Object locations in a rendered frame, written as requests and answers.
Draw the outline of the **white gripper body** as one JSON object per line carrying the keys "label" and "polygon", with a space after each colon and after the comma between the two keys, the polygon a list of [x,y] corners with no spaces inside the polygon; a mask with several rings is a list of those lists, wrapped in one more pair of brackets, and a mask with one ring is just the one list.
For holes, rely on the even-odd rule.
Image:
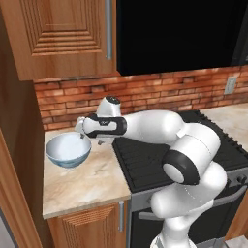
{"label": "white gripper body", "polygon": [[75,131],[76,131],[76,132],[79,132],[79,133],[81,133],[81,134],[84,133],[84,130],[83,130],[83,122],[84,122],[84,117],[79,117],[79,118],[77,119],[77,124],[76,124],[76,126],[75,126]]}

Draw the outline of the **white and blue bowl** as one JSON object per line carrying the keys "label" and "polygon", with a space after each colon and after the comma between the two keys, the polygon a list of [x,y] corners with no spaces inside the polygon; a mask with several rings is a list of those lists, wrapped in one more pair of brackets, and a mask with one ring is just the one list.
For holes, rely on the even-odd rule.
{"label": "white and blue bowl", "polygon": [[78,132],[67,132],[52,138],[46,145],[49,160],[62,168],[74,168],[83,163],[91,151],[91,141]]}

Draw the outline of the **tall wooden cupboard side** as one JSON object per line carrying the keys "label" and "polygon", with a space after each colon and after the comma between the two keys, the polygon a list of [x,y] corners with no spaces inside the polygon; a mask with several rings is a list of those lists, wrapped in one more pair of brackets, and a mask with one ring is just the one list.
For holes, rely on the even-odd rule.
{"label": "tall wooden cupboard side", "polygon": [[9,151],[22,195],[25,197],[40,246],[54,248],[43,218],[44,127],[34,83],[21,82],[0,11],[0,131]]}

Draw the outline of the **black hob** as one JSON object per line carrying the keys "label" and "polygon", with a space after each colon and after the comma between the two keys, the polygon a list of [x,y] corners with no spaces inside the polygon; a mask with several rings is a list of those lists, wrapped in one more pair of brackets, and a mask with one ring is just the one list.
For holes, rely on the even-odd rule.
{"label": "black hob", "polygon": [[[207,116],[198,110],[182,111],[179,115],[185,122],[201,123],[217,133],[221,146],[213,161],[225,171],[248,168],[248,152]],[[168,145],[118,138],[112,147],[132,193],[172,184],[162,169],[162,158],[170,148]]]}

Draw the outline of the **wooden base cupboard door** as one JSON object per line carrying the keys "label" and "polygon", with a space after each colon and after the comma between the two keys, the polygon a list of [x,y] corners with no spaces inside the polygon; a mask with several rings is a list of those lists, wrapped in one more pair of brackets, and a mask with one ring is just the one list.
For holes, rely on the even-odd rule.
{"label": "wooden base cupboard door", "polygon": [[127,202],[124,231],[118,230],[118,202],[48,219],[55,248],[126,248]]}

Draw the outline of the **black oven door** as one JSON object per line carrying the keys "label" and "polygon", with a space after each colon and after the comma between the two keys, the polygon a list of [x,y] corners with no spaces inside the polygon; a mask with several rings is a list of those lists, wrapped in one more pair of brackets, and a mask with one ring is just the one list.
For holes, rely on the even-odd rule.
{"label": "black oven door", "polygon": [[[139,217],[142,212],[151,212],[149,200],[153,193],[154,190],[150,190],[132,195],[130,248],[149,248],[163,227],[162,220],[143,220]],[[219,248],[223,243],[243,194],[232,187],[227,193],[220,194],[218,199],[224,197],[228,197],[230,202],[213,206],[191,225],[189,237],[198,248]]]}

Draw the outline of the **black microwave oven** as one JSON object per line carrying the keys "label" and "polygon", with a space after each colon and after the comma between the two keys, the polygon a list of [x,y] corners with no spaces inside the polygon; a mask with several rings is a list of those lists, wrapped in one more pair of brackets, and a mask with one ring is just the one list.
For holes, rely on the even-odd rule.
{"label": "black microwave oven", "polygon": [[116,0],[123,76],[245,63],[248,0]]}

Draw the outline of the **wooden base cupboard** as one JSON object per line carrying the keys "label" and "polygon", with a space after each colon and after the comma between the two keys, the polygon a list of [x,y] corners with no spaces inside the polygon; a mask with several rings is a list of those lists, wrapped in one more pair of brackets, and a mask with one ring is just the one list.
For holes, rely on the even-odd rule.
{"label": "wooden base cupboard", "polygon": [[225,239],[230,240],[243,235],[248,239],[248,190],[236,211]]}

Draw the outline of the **wooden wall cupboard door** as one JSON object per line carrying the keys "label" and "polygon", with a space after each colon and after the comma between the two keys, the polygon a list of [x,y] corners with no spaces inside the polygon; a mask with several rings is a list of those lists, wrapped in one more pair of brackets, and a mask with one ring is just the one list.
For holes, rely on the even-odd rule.
{"label": "wooden wall cupboard door", "polygon": [[18,77],[70,78],[116,71],[116,0],[112,59],[107,60],[105,0],[0,0]]}

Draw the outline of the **grey wall socket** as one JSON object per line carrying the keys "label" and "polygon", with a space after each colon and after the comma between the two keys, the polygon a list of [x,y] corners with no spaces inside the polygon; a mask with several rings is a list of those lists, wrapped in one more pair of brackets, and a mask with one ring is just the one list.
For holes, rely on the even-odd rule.
{"label": "grey wall socket", "polygon": [[232,94],[234,91],[235,84],[236,84],[236,77],[228,77],[224,94],[225,95]]}

